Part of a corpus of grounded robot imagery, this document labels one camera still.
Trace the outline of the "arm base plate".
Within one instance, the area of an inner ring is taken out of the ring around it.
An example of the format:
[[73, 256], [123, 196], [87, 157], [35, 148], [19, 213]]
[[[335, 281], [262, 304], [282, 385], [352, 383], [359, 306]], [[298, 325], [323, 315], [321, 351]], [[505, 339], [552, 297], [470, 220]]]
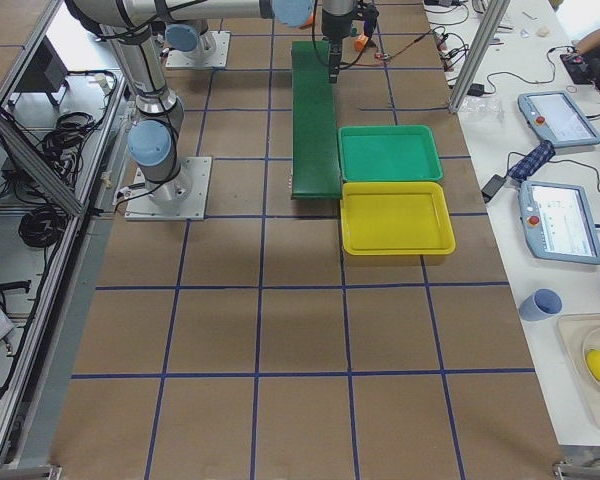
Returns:
[[205, 218], [212, 158], [180, 157], [179, 161], [179, 174], [159, 188], [147, 183], [141, 169], [136, 169], [134, 180], [141, 187], [125, 196], [129, 199], [125, 203], [126, 220], [201, 221]]
[[180, 30], [166, 34], [170, 52], [166, 67], [175, 70], [224, 69], [227, 64], [231, 33]]

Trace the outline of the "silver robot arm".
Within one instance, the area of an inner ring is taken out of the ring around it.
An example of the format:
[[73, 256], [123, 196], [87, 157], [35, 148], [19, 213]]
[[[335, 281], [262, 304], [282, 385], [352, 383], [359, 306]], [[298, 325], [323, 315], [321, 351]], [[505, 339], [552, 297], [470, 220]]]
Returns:
[[140, 167], [147, 195], [156, 204], [184, 200], [190, 176], [178, 158], [177, 143], [184, 107], [169, 88], [152, 35], [152, 24], [165, 23], [187, 37], [168, 40], [179, 50], [201, 50], [209, 19], [276, 19], [290, 26], [307, 23], [309, 1], [68, 1], [70, 14], [99, 38], [111, 43], [130, 84], [139, 122], [127, 137], [127, 150]]
[[354, 0], [324, 0], [321, 7], [321, 32], [328, 42], [329, 82], [336, 84], [342, 60], [343, 40], [350, 35], [357, 11]]

